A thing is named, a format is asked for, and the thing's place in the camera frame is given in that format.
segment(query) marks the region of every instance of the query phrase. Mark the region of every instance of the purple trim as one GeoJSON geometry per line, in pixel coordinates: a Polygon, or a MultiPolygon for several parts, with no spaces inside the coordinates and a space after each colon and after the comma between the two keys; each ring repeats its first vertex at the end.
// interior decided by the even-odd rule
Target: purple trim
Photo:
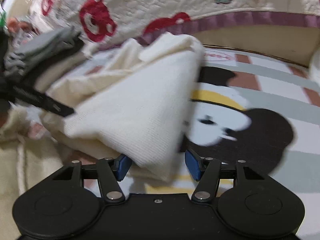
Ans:
{"type": "Polygon", "coordinates": [[[193,34],[207,30],[239,25],[280,25],[295,27],[320,28],[320,17],[299,13],[271,12],[271,11],[241,11],[212,15],[198,20],[172,25],[161,30],[135,37],[142,45],[149,45],[162,33],[193,34]]]}

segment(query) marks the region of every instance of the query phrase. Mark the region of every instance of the blue gripper pad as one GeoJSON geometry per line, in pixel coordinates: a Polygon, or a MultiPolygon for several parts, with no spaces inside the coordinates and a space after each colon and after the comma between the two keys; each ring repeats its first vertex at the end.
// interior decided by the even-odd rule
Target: blue gripper pad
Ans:
{"type": "Polygon", "coordinates": [[[115,177],[117,181],[122,181],[124,179],[128,170],[131,167],[131,164],[132,160],[128,156],[122,155],[122,158],[119,160],[119,168],[115,172],[115,177]]]}
{"type": "Polygon", "coordinates": [[[199,169],[198,160],[188,150],[186,150],[184,154],[184,160],[193,179],[199,181],[201,179],[201,171],[199,169]]]}

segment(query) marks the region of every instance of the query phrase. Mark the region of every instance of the gray cloth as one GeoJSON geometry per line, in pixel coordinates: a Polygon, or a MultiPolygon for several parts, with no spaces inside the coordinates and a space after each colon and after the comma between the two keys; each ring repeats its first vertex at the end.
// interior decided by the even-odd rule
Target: gray cloth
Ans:
{"type": "Polygon", "coordinates": [[[4,75],[25,75],[43,60],[65,49],[73,48],[79,34],[74,26],[71,26],[35,37],[7,55],[4,61],[4,75]]]}

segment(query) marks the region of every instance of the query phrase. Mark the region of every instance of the cream drawstring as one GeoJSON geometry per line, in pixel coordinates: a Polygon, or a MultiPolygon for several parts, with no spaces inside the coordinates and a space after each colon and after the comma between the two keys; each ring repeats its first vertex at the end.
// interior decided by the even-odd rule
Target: cream drawstring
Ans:
{"type": "Polygon", "coordinates": [[[27,191],[27,178],[26,178],[26,154],[25,154],[25,140],[23,136],[17,135],[20,143],[17,147],[18,159],[17,159],[17,179],[19,187],[19,195],[22,195],[27,191]]]}

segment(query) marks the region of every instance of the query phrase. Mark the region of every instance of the black cartoon ear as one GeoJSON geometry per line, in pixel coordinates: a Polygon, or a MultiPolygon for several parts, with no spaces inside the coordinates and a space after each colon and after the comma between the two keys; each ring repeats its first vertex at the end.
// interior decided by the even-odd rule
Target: black cartoon ear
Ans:
{"type": "Polygon", "coordinates": [[[217,67],[202,67],[198,82],[227,87],[228,80],[236,74],[230,70],[217,67]]]}
{"type": "Polygon", "coordinates": [[[270,173],[293,140],[292,127],[283,116],[271,110],[255,108],[243,113],[252,123],[246,130],[228,133],[236,141],[222,139],[216,145],[203,147],[184,137],[180,150],[191,148],[200,156],[217,158],[230,164],[246,160],[253,168],[270,173]]]}

